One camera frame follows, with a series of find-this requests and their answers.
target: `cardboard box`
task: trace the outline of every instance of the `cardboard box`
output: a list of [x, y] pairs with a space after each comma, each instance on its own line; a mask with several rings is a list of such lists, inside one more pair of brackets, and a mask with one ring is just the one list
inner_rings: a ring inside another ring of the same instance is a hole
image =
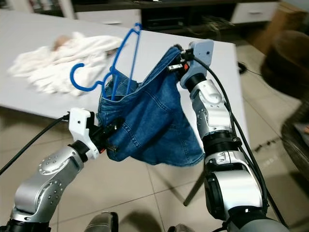
[[255, 29], [246, 35], [246, 40], [255, 48], [267, 53], [273, 39], [283, 30], [298, 30], [307, 12], [289, 3], [281, 2], [272, 21], [265, 29]]

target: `denim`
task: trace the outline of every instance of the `denim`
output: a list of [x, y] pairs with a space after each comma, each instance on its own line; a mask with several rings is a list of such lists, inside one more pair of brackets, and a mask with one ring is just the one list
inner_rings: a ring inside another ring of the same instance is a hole
[[110, 159], [122, 161], [131, 156], [152, 165], [183, 167], [204, 158], [181, 108], [177, 77], [167, 72], [179, 54], [178, 48], [170, 48], [142, 83], [131, 81], [127, 96], [128, 78], [120, 72], [115, 101], [110, 100], [115, 76], [105, 87], [107, 98], [101, 96], [98, 106], [99, 124], [106, 126], [117, 117], [125, 119], [108, 140], [118, 147], [116, 152], [107, 150]]

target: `wicker chair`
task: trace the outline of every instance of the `wicker chair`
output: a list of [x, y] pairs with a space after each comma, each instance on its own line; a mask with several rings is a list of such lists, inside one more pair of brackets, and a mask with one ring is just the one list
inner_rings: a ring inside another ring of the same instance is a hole
[[285, 150], [301, 174], [309, 181], [309, 147], [294, 127], [294, 123], [309, 123], [309, 94], [306, 93], [302, 104], [289, 117], [281, 128]]

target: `black cable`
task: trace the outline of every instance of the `black cable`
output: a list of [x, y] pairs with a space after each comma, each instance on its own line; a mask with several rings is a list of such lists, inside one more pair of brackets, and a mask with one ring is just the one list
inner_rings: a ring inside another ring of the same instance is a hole
[[242, 148], [242, 146], [239, 146], [239, 150], [244, 154], [244, 157], [245, 157], [245, 159], [246, 159], [246, 161], [247, 161], [249, 167], [252, 169], [254, 175], [256, 176], [256, 178], [258, 179], [258, 181], [259, 181], [259, 183], [260, 183], [260, 178], [259, 178], [259, 176], [258, 176], [258, 174], [257, 174], [257, 172], [256, 172], [256, 170], [255, 170], [255, 168], [254, 168], [254, 165], [253, 165], [251, 159], [249, 159], [249, 157], [247, 156], [247, 154], [246, 154], [246, 152], [244, 151], [244, 149]]
[[256, 74], [256, 75], [259, 75], [259, 76], [262, 76], [261, 74], [259, 74], [259, 73], [257, 73], [257, 72], [253, 72], [253, 71], [251, 71], [250, 69], [248, 69], [248, 67], [247, 67], [247, 64], [246, 63], [244, 63], [244, 62], [238, 62], [238, 67], [240, 68], [240, 74], [243, 74], [244, 72], [246, 72], [246, 71], [249, 71], [249, 72], [251, 72], [251, 73], [254, 73], [254, 74]]
[[264, 180], [264, 178], [263, 178], [263, 175], [262, 175], [262, 172], [261, 172], [261, 170], [260, 170], [260, 167], [259, 167], [259, 165], [257, 164], [257, 162], [256, 162], [256, 160], [255, 160], [255, 158], [254, 158], [254, 155], [253, 155], [253, 153], [252, 153], [252, 151], [251, 151], [251, 149], [250, 149], [250, 146], [249, 146], [249, 144], [248, 144], [248, 142], [247, 142], [247, 140], [246, 140], [246, 138], [245, 138], [245, 135], [244, 135], [244, 133], [243, 133], [243, 131], [242, 131], [242, 129], [241, 129], [241, 127], [240, 127], [240, 125], [239, 125], [239, 123], [238, 123], [238, 121], [237, 121], [237, 119], [235, 118], [235, 116], [234, 116], [234, 114], [232, 113], [232, 116], [233, 116], [233, 119], [234, 119], [234, 122], [235, 122], [235, 124], [236, 124], [236, 127], [237, 127], [237, 129], [238, 129], [238, 131], [239, 131], [239, 133], [240, 133], [240, 136], [241, 136], [241, 138], [242, 138], [242, 141], [243, 141], [243, 143], [244, 143], [244, 145], [245, 145], [245, 147], [246, 147], [246, 150], [247, 150], [247, 152], [248, 152], [248, 154], [249, 154], [249, 157], [251, 158], [251, 161], [252, 161], [252, 163], [253, 163], [253, 166], [255, 167], [255, 171], [256, 171], [256, 173], [257, 173], [257, 178], [259, 179], [259, 183], [260, 183], [260, 186], [261, 186], [261, 189], [262, 189], [262, 198], [264, 199], [264, 200], [267, 200], [267, 188], [266, 188], [266, 183], [265, 183], [265, 180]]
[[4, 165], [0, 170], [0, 175], [2, 175], [38, 138], [40, 138], [45, 132], [51, 129], [54, 125], [59, 123], [62, 120], [68, 120], [69, 114], [62, 116], [61, 118], [56, 119], [54, 122], [49, 124], [46, 128], [44, 128], [40, 133], [38, 133], [33, 139], [30, 140], [7, 164]]
[[225, 103], [226, 103], [226, 107], [227, 107], [227, 110], [229, 111], [230, 113], [230, 120], [231, 120], [231, 126], [232, 126], [232, 132], [233, 132], [233, 135], [236, 137], [236, 131], [235, 131], [235, 125], [234, 125], [234, 119], [232, 117], [232, 108], [231, 108], [231, 105], [230, 105], [230, 101], [227, 97], [227, 94], [225, 92], [225, 89], [223, 88], [223, 85], [221, 84], [219, 78], [217, 77], [217, 75], [210, 69], [210, 67], [208, 67], [203, 61], [201, 61], [199, 58], [196, 58], [194, 57], [194, 60], [196, 62], [198, 62], [200, 65], [202, 65], [212, 76], [213, 78], [215, 79], [215, 81], [218, 83], [222, 93], [223, 93], [223, 96], [225, 98]]
[[279, 221], [281, 222], [281, 224], [283, 226], [285, 226], [286, 228], [288, 228], [288, 225], [286, 224], [282, 214], [280, 213], [274, 199], [272, 198], [272, 196], [270, 195], [269, 191], [267, 190], [267, 197], [269, 198], [269, 201], [271, 203], [271, 206], [273, 207], [274, 211], [275, 211], [275, 214], [277, 216], [277, 218], [279, 219]]

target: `white cloth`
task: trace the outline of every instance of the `white cloth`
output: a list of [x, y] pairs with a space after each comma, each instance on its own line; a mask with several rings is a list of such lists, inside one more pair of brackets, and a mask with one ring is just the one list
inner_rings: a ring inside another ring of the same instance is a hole
[[78, 68], [74, 80], [83, 87], [89, 87], [107, 65], [107, 51], [120, 46], [122, 39], [113, 36], [85, 37], [73, 32], [72, 39], [56, 51], [43, 46], [35, 51], [20, 54], [8, 72], [16, 77], [25, 77], [46, 93], [69, 92], [78, 96], [82, 91], [70, 81], [70, 71], [77, 63], [85, 66]]

